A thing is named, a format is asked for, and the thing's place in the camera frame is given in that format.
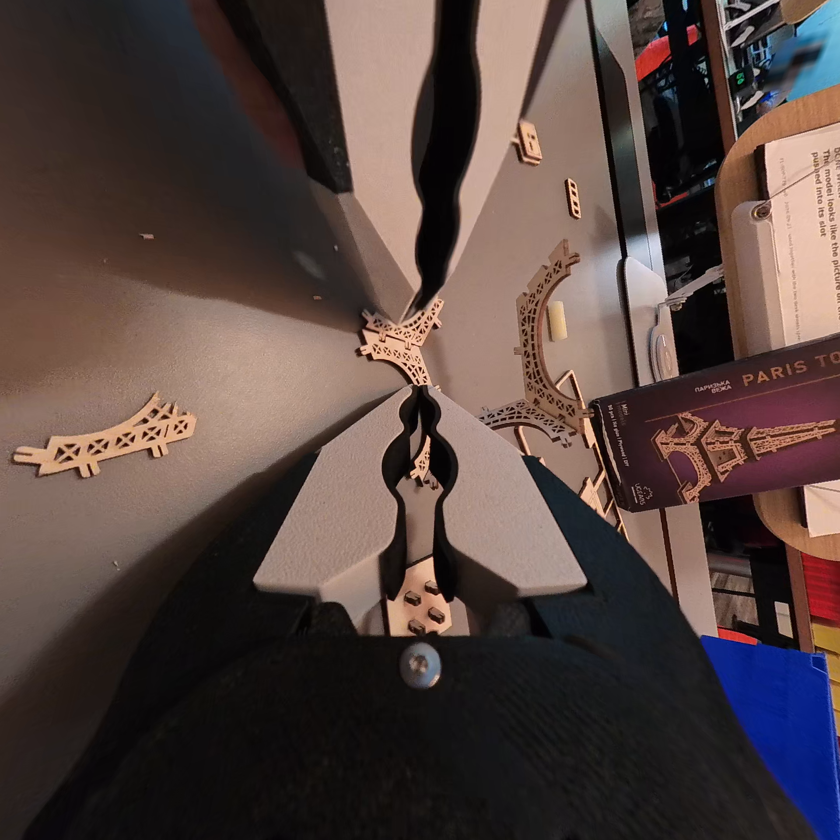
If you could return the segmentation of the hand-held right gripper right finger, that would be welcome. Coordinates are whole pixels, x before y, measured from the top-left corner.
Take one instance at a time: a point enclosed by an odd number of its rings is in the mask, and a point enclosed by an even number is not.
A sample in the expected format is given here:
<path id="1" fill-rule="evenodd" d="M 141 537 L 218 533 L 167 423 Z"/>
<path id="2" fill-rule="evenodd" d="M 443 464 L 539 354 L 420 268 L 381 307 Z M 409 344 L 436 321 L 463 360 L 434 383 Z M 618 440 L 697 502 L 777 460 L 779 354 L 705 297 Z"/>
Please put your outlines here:
<path id="1" fill-rule="evenodd" d="M 483 635 L 499 606 L 585 592 L 587 578 L 520 452 L 427 388 L 434 569 L 458 602 L 453 635 Z"/>

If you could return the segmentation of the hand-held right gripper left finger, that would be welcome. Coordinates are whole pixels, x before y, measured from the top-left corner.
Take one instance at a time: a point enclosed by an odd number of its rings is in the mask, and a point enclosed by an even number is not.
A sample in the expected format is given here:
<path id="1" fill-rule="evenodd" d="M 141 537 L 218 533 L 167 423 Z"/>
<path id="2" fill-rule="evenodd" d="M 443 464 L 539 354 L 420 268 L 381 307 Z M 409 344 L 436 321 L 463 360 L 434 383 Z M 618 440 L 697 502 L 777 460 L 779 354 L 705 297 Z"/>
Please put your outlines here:
<path id="1" fill-rule="evenodd" d="M 400 507 L 383 461 L 416 395 L 403 387 L 320 448 L 255 573 L 257 590 L 339 603 L 353 623 L 380 603 Z"/>

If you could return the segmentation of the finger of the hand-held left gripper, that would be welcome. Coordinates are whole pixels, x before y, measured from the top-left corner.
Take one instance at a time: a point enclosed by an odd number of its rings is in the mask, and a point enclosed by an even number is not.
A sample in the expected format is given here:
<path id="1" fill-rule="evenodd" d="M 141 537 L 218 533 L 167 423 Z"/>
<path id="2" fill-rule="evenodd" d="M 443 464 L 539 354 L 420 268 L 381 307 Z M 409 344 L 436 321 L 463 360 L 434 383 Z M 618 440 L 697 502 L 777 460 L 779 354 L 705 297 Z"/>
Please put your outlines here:
<path id="1" fill-rule="evenodd" d="M 443 288 L 526 115 L 569 2 L 441 1 L 418 96 L 418 307 Z"/>
<path id="2" fill-rule="evenodd" d="M 323 2 L 351 184 L 337 192 L 311 189 L 366 300 L 393 322 L 413 314 L 422 286 L 416 241 L 423 206 L 413 149 L 439 5 Z"/>

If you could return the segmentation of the wooden tower arch assembly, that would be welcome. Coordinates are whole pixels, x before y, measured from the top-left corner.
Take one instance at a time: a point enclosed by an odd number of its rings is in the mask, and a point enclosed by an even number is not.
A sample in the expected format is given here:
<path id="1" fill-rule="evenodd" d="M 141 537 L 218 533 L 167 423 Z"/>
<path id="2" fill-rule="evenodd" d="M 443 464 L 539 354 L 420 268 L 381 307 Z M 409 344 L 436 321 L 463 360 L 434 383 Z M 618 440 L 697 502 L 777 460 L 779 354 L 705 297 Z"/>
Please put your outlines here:
<path id="1" fill-rule="evenodd" d="M 358 353 L 372 361 L 383 361 L 398 367 L 413 385 L 432 385 L 422 348 L 428 335 L 441 326 L 439 314 L 444 303 L 442 298 L 437 297 L 427 308 L 402 323 L 395 323 L 378 312 L 363 310 L 364 325 Z M 430 469 L 431 443 L 417 422 L 414 418 L 410 438 L 418 429 L 419 444 L 407 476 L 420 487 L 429 486 L 437 490 L 439 484 Z"/>
<path id="2" fill-rule="evenodd" d="M 536 428 L 564 447 L 570 447 L 572 436 L 579 435 L 585 447 L 593 447 L 593 413 L 585 405 L 580 388 L 572 385 L 573 395 L 562 393 L 543 354 L 543 328 L 550 298 L 580 260 L 580 255 L 570 249 L 569 241 L 561 240 L 549 256 L 549 264 L 537 270 L 517 298 L 519 345 L 514 353 L 521 359 L 524 397 L 484 410 L 478 419 L 489 428 Z"/>

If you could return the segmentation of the wooden lattice strip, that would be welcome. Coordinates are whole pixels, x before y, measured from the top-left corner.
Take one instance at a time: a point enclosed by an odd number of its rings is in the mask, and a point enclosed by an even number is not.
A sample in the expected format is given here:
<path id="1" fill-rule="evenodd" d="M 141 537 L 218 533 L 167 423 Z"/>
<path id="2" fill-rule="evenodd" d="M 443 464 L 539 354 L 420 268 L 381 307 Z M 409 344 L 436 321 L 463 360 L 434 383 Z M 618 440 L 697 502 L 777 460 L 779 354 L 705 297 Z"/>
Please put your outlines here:
<path id="1" fill-rule="evenodd" d="M 174 402 L 162 402 L 158 393 L 128 419 L 89 434 L 51 436 L 44 448 L 20 446 L 13 453 L 17 464 L 36 466 L 37 476 L 77 470 L 81 478 L 96 476 L 100 463 L 147 451 L 154 458 L 169 453 L 169 444 L 194 435 L 196 416 L 182 412 Z"/>

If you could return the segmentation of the grey desk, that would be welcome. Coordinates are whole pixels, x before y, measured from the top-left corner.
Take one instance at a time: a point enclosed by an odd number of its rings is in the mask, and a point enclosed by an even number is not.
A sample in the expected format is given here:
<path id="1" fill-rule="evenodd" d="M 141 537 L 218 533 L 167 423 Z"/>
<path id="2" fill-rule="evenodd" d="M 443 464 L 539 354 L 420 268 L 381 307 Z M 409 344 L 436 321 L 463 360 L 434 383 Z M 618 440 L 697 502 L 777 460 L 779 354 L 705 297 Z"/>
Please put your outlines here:
<path id="1" fill-rule="evenodd" d="M 2 838 L 95 732 L 151 615 L 300 455 L 404 385 L 357 279 L 184 2 L 2 2 Z M 13 462 L 158 393 L 194 435 Z"/>

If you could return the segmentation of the wide wooden part sheet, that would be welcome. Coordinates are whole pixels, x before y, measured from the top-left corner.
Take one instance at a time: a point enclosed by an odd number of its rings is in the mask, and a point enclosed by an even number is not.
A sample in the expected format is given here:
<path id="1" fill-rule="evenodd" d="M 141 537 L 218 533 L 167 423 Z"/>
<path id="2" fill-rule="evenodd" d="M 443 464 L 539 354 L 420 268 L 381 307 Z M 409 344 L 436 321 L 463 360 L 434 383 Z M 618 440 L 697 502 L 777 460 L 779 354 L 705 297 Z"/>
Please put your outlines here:
<path id="1" fill-rule="evenodd" d="M 570 386 L 574 395 L 583 401 L 581 387 L 575 377 L 574 371 L 569 369 L 565 372 L 555 385 L 560 388 L 564 383 L 570 382 Z M 531 455 L 528 442 L 524 436 L 525 426 L 518 425 L 513 428 L 514 436 L 517 440 L 518 446 L 524 455 Z M 612 484 L 607 477 L 605 461 L 602 456 L 599 445 L 595 438 L 595 432 L 592 425 L 592 420 L 586 418 L 583 421 L 583 432 L 580 433 L 586 447 L 591 450 L 597 464 L 597 472 L 595 477 L 585 477 L 579 493 L 582 499 L 590 508 L 597 512 L 605 521 L 610 522 L 615 529 L 621 533 L 625 539 L 629 541 L 627 530 L 622 517 L 622 514 L 616 504 L 616 499 L 613 493 Z"/>

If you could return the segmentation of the small wooden peg plate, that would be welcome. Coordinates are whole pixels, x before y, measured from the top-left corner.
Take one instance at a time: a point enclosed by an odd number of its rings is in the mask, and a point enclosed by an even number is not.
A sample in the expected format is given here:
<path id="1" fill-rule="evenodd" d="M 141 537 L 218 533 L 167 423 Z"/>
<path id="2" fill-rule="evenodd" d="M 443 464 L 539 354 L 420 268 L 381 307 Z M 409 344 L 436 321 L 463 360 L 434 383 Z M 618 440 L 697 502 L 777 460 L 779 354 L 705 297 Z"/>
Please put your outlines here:
<path id="1" fill-rule="evenodd" d="M 394 600 L 385 601 L 385 607 L 388 634 L 393 637 L 469 635 L 466 607 L 444 598 L 431 554 L 406 568 L 401 590 Z"/>

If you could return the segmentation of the purple tower kit box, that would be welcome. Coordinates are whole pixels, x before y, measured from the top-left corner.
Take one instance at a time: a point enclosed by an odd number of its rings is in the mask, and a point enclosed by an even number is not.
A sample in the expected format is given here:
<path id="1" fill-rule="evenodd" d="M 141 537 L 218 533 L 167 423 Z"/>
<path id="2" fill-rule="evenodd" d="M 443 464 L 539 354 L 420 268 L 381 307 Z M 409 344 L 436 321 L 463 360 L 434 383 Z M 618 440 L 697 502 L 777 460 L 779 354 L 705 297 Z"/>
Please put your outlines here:
<path id="1" fill-rule="evenodd" d="M 670 508 L 839 478 L 839 336 L 591 403 L 617 504 Z"/>

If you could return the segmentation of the white board stand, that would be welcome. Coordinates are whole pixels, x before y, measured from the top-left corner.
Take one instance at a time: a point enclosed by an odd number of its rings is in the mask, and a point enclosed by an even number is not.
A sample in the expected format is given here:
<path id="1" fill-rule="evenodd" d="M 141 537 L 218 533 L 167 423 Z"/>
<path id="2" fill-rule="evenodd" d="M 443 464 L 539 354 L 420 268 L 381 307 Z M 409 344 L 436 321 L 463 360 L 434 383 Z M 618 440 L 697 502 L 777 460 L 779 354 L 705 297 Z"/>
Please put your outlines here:
<path id="1" fill-rule="evenodd" d="M 628 256 L 623 259 L 633 356 L 639 385 L 650 385 L 679 375 L 671 314 L 698 290 L 723 279 L 723 266 L 709 268 L 701 277 L 666 295 L 665 280 Z"/>

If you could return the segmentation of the red storage bin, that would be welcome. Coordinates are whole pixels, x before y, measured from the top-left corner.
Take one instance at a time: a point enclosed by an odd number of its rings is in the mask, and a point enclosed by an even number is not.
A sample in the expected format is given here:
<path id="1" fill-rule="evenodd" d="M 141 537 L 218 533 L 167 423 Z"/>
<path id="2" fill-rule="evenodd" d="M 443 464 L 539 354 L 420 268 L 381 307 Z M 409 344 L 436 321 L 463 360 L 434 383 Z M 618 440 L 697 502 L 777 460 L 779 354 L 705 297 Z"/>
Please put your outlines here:
<path id="1" fill-rule="evenodd" d="M 800 552 L 810 623 L 839 626 L 839 562 Z"/>

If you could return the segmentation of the white page holder plate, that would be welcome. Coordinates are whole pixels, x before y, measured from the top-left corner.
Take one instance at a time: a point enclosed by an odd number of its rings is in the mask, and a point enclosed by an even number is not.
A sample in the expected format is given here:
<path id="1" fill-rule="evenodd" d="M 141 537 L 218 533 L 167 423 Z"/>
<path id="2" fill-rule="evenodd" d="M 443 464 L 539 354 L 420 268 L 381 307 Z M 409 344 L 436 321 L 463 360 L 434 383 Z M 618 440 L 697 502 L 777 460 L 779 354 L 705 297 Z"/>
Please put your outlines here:
<path id="1" fill-rule="evenodd" d="M 731 214 L 747 355 L 786 345 L 780 272 L 769 202 L 745 202 Z"/>

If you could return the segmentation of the blue plastic bin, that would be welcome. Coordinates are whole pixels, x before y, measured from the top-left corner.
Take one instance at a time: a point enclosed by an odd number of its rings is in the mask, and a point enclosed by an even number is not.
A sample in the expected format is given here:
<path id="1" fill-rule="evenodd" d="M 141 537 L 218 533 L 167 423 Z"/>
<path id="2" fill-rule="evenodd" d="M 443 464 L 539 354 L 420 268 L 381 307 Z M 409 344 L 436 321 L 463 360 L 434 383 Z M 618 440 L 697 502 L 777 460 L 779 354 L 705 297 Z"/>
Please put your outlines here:
<path id="1" fill-rule="evenodd" d="M 839 838 L 837 727 L 824 654 L 700 639 L 753 746 L 821 839 Z"/>

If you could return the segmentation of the printed instruction sheet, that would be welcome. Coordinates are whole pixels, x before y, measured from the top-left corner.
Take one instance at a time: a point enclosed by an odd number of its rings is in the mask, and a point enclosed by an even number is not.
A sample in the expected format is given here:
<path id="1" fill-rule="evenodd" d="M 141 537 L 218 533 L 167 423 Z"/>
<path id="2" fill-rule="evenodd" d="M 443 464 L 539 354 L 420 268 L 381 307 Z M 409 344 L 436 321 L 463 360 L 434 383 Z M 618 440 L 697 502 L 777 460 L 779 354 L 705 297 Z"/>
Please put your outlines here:
<path id="1" fill-rule="evenodd" d="M 839 330 L 839 123 L 763 147 L 784 343 Z"/>

